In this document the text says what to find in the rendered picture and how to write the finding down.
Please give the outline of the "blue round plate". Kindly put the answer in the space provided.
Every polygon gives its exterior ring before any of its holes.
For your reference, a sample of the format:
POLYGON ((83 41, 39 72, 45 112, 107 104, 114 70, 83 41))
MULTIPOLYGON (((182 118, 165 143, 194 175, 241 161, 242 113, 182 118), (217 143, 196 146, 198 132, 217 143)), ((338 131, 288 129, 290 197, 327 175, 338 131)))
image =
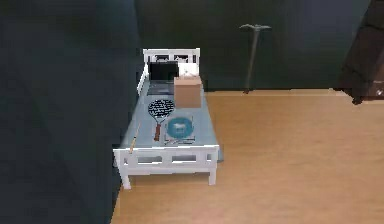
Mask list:
POLYGON ((192 132, 192 121, 186 117, 175 117, 168 121, 167 134, 172 138, 187 138, 192 132))

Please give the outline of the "brown cardboard box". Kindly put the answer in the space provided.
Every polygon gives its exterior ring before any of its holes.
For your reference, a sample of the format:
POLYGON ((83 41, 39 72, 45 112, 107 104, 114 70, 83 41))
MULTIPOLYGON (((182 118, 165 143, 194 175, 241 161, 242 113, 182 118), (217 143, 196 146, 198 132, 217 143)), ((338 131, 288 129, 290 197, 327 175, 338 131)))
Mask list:
POLYGON ((177 108, 201 106, 202 81, 199 76, 184 76, 174 79, 174 101, 177 108))

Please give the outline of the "white framed bed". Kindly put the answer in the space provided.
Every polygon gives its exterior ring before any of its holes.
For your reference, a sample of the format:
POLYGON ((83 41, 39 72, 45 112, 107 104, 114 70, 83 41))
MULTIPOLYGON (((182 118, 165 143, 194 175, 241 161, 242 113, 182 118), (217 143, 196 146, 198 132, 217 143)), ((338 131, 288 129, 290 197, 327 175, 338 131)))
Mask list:
POLYGON ((195 49, 145 49, 144 69, 137 85, 139 95, 132 120, 123 141, 113 148, 115 164, 123 187, 131 187, 130 178, 136 175, 207 173, 208 183, 216 183, 217 163, 222 160, 222 151, 216 139, 209 114, 204 88, 201 88, 199 108, 177 108, 161 123, 160 139, 154 140, 155 120, 148 114, 148 105, 157 99, 170 99, 173 95, 148 95, 149 64, 151 62, 175 61, 196 63, 199 66, 200 50, 195 49), (173 116, 192 116, 195 142, 192 144, 164 144, 165 123, 173 116), (129 147, 138 124, 141 127, 132 154, 129 147))

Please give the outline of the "white pillow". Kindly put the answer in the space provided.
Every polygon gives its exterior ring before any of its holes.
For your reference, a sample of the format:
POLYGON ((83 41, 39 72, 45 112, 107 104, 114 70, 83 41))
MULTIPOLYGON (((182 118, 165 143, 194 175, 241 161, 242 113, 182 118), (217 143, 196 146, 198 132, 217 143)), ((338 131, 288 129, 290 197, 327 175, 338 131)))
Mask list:
POLYGON ((179 75, 180 76, 198 76, 199 66, 196 63, 179 63, 179 75))

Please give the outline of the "black open laptop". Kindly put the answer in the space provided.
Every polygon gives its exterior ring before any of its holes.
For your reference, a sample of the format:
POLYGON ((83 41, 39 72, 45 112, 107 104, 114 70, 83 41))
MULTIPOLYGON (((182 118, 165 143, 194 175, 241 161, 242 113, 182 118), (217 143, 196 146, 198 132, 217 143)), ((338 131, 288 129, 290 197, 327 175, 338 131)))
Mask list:
POLYGON ((149 64, 148 95, 173 95, 174 78, 179 76, 179 67, 175 61, 151 62, 149 64))

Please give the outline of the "thin tan stick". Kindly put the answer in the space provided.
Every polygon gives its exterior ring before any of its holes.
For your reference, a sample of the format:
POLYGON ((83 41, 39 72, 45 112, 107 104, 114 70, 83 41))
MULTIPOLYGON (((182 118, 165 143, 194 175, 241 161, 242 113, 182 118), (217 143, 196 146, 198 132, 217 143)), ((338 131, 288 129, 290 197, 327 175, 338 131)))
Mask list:
POLYGON ((138 124, 136 131, 134 133, 133 139, 132 139, 130 147, 129 147, 129 154, 133 153, 140 127, 141 127, 141 122, 138 124))

